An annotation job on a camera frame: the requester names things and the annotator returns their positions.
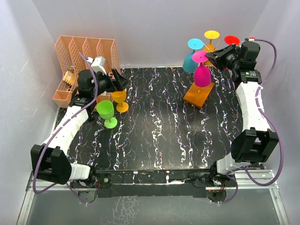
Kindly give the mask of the cyan wine glass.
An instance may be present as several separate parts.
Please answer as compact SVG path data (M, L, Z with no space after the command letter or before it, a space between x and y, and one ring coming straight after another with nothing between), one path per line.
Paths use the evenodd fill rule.
M198 38L192 38L187 42L188 47L191 49L190 52L183 61L183 70L187 73L194 73L196 68L198 67L198 63L192 60L193 54L196 50L201 50L204 46L203 41Z

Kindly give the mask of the yellow-orange wine glass front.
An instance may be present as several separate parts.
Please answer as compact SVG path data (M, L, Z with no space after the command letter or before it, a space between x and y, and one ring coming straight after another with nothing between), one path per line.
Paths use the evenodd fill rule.
M117 103L116 110L120 113L124 113L129 109L129 105L126 102L126 90L115 91L111 93L113 100Z

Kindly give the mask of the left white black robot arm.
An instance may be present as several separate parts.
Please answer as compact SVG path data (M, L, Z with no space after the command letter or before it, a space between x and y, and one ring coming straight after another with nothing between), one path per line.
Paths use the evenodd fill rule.
M92 121L96 98L104 92L123 91L129 80L116 69L113 78L102 71L82 70L78 86L74 89L65 116L54 133L43 144L35 144L30 151L34 179L64 185L68 181L80 180L85 186L96 184L97 176L85 164L70 163L66 157L68 148L87 120Z

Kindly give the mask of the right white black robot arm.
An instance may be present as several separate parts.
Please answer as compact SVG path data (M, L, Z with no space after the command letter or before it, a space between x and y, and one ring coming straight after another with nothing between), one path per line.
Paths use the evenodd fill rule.
M265 163L280 144L275 128L264 114L264 80L255 69L260 49L254 39L247 38L241 45L231 44L205 55L217 69L231 70L243 118L242 132L232 141L230 153L210 167L209 181L214 186L220 186L239 169Z

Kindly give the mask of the magenta wine glass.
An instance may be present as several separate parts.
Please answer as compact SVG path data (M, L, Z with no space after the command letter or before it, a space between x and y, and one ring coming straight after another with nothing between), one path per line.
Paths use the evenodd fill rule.
M200 88L206 87L211 83L210 70L203 64L208 60L206 53L206 51L198 51L192 56L192 60L199 64L194 72L194 79L195 85Z

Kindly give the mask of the green wine glass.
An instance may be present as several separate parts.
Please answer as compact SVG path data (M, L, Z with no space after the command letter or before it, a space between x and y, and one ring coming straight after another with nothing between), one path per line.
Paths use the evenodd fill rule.
M114 106L109 100L103 100L97 104L97 112L104 119L104 126L112 129L117 126L117 119L114 116Z

